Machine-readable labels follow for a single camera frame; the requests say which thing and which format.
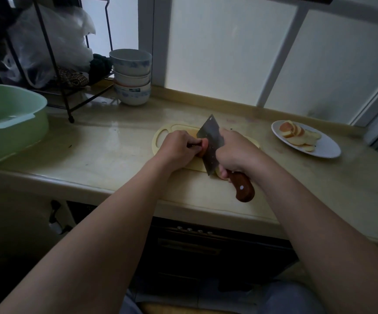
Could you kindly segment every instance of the metal rack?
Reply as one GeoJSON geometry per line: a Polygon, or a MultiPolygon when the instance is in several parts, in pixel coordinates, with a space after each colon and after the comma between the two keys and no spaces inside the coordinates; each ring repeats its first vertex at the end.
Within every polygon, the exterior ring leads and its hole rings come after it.
{"type": "MultiPolygon", "coordinates": [[[[49,84],[47,86],[45,86],[44,88],[42,89],[35,89],[33,88],[32,86],[30,86],[30,84],[25,81],[26,83],[26,88],[29,89],[29,90],[32,90],[32,91],[35,91],[37,93],[46,93],[46,94],[56,94],[56,95],[60,95],[62,96],[62,99],[63,99],[63,102],[64,102],[64,106],[61,106],[61,105],[52,105],[52,104],[48,104],[49,107],[54,107],[54,108],[60,108],[60,109],[65,109],[67,111],[67,114],[68,114],[68,120],[70,121],[70,123],[74,123],[74,118],[72,116],[72,112],[81,108],[83,105],[89,103],[90,101],[96,99],[97,97],[99,97],[100,95],[102,95],[103,93],[107,92],[109,89],[111,89],[113,87],[113,84],[104,88],[103,90],[99,91],[98,93],[94,94],[92,97],[88,98],[87,100],[84,100],[80,103],[78,103],[76,106],[74,107],[70,107],[70,104],[68,102],[68,97],[71,96],[72,94],[75,94],[83,89],[85,89],[84,87],[77,87],[77,88],[72,88],[72,87],[68,87],[66,86],[65,84],[63,84],[61,82],[61,77],[60,77],[60,71],[58,69],[58,66],[56,64],[56,61],[55,61],[55,56],[54,56],[54,52],[52,51],[52,47],[51,47],[51,44],[50,44],[50,40],[49,40],[49,37],[48,37],[48,34],[46,32],[46,28],[45,28],[45,24],[44,24],[44,20],[42,18],[42,14],[41,14],[41,11],[39,9],[39,5],[38,5],[38,2],[37,0],[32,0],[33,1],[33,4],[34,4],[34,7],[35,7],[35,10],[36,10],[36,14],[37,14],[37,17],[38,17],[38,20],[39,20],[39,23],[40,23],[40,26],[41,26],[41,30],[42,30],[42,33],[44,35],[44,39],[45,39],[45,43],[46,43],[46,46],[48,48],[48,52],[50,54],[50,58],[51,58],[51,62],[52,62],[52,65],[53,65],[53,68],[55,70],[55,75],[56,75],[56,80],[54,83],[52,84],[49,84]],[[60,91],[60,93],[53,93],[53,92],[47,92],[45,90],[47,89],[58,89],[60,91]]],[[[78,0],[79,1],[79,4],[80,4],[80,7],[82,7],[82,2],[81,0],[78,0]]],[[[110,31],[110,25],[109,25],[109,15],[108,15],[108,6],[109,6],[109,3],[110,3],[110,0],[101,0],[101,1],[105,1],[106,2],[106,6],[105,6],[105,12],[106,12],[106,22],[107,22],[107,27],[108,27],[108,33],[109,33],[109,42],[110,42],[110,48],[111,50],[113,50],[113,47],[112,47],[112,37],[111,37],[111,31],[110,31]]],[[[25,75],[25,72],[22,68],[22,66],[20,65],[20,62],[19,62],[19,58],[14,50],[14,47],[13,47],[13,44],[10,40],[10,37],[8,36],[8,33],[6,32],[5,33],[5,41],[7,42],[7,46],[14,58],[14,62],[17,66],[17,68],[19,69],[19,73],[20,75],[22,76],[22,79],[23,80],[26,80],[26,75],[25,75]]],[[[87,44],[87,47],[89,48],[89,43],[88,43],[88,37],[86,36],[86,44],[87,44]]],[[[103,78],[99,79],[98,81],[112,75],[113,72],[110,72],[108,75],[105,75],[103,78]]]]}

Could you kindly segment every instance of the hand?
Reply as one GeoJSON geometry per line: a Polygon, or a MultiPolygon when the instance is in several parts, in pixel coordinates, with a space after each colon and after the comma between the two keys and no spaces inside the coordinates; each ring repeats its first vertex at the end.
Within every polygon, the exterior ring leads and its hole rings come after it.
{"type": "Polygon", "coordinates": [[[219,171],[222,178],[228,178],[227,169],[248,175],[249,164],[260,154],[260,149],[237,131],[219,128],[224,146],[217,149],[219,171]]]}
{"type": "Polygon", "coordinates": [[[169,133],[158,150],[155,158],[164,163],[171,172],[185,167],[193,157],[202,150],[201,146],[194,145],[190,148],[187,144],[200,144],[201,139],[194,138],[184,130],[169,133]]]}

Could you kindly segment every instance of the white plastic bag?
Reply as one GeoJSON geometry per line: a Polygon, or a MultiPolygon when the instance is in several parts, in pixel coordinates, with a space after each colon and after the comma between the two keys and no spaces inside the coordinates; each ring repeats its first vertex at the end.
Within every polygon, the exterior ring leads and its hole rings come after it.
{"type": "MultiPolygon", "coordinates": [[[[93,53],[85,45],[84,36],[95,34],[96,30],[87,12],[80,7],[57,8],[55,11],[42,5],[39,8],[56,64],[77,72],[88,72],[93,53]]],[[[34,6],[23,11],[8,29],[8,34],[28,83],[34,88],[42,88],[55,76],[55,70],[34,6]]],[[[9,70],[8,78],[20,81],[19,69],[9,49],[3,63],[9,70]]]]}

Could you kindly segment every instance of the white plate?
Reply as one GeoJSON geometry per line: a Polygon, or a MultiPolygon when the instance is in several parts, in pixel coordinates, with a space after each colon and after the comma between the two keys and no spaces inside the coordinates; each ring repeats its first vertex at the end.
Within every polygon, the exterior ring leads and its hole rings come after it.
{"type": "Polygon", "coordinates": [[[326,159],[332,159],[335,157],[339,157],[342,151],[340,150],[340,147],[336,142],[333,141],[332,138],[330,138],[328,135],[324,134],[323,132],[320,132],[310,126],[307,126],[302,123],[294,122],[296,125],[303,127],[306,130],[318,132],[321,134],[321,139],[317,140],[317,144],[315,145],[315,150],[313,152],[307,152],[304,151],[302,148],[297,147],[296,145],[293,145],[289,143],[281,134],[281,131],[279,130],[279,127],[282,123],[284,123],[286,120],[279,120],[272,123],[272,131],[273,133],[283,142],[288,144],[290,147],[296,148],[298,151],[301,151],[303,153],[313,155],[315,157],[323,157],[326,159]]]}

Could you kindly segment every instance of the countertop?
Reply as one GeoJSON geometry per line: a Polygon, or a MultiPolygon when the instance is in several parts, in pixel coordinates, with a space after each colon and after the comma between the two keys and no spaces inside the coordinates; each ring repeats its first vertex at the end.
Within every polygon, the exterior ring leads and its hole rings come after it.
{"type": "MultiPolygon", "coordinates": [[[[162,125],[200,127],[212,113],[208,108],[158,98],[150,98],[140,107],[93,102],[75,111],[76,121],[70,124],[65,111],[47,109],[49,133],[36,145],[0,162],[0,172],[75,183],[107,194],[121,187],[152,157],[151,141],[162,125]]],[[[328,133],[339,144],[342,155],[320,159],[277,139],[270,128],[272,121],[217,111],[213,114],[220,126],[257,140],[266,153],[340,217],[378,242],[378,153],[361,139],[328,133]]],[[[241,203],[227,181],[182,169],[171,176],[159,206],[169,206],[168,211],[174,213],[180,209],[186,215],[193,212],[191,222],[198,224],[207,224],[204,218],[227,216],[226,228],[242,230],[249,221],[259,227],[256,233],[273,235],[272,231],[266,233],[269,226],[278,229],[275,237],[284,237],[263,194],[257,186],[255,189],[254,199],[241,203]],[[205,214],[197,218],[195,212],[200,211],[205,214]]]]}

